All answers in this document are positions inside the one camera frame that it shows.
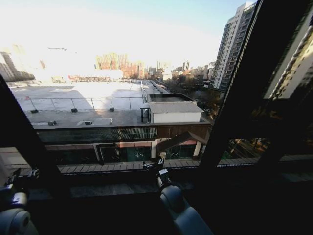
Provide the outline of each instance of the building facade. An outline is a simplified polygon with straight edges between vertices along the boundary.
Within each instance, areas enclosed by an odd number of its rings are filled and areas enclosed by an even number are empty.
[[[189,61],[185,61],[182,63],[182,70],[188,70],[189,69]]]
[[[203,79],[204,80],[211,80],[214,66],[215,66],[215,61],[204,66],[204,72],[203,72]]]
[[[227,21],[212,73],[212,82],[210,84],[213,88],[226,90],[251,21],[254,7],[255,3],[246,2],[238,7],[235,16]]]
[[[11,80],[24,81],[35,79],[33,74],[34,65],[32,65],[32,60],[26,54],[23,46],[13,44],[10,48],[7,48],[0,53],[5,64],[10,68],[10,71],[13,74],[14,78]]]
[[[158,69],[170,69],[171,62],[170,61],[157,61],[157,68]]]
[[[141,61],[129,61],[127,54],[103,54],[95,58],[95,68],[99,70],[122,70],[124,78],[144,78],[145,66]]]
[[[2,75],[6,82],[14,81],[14,75],[10,70],[10,67],[5,62],[2,54],[0,54],[0,74]]]

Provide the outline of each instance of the red brick building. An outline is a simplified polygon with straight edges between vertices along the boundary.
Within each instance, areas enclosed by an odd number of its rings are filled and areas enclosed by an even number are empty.
[[[96,69],[100,70],[122,70],[125,78],[144,78],[144,63],[130,62],[127,54],[103,54],[96,56]]]

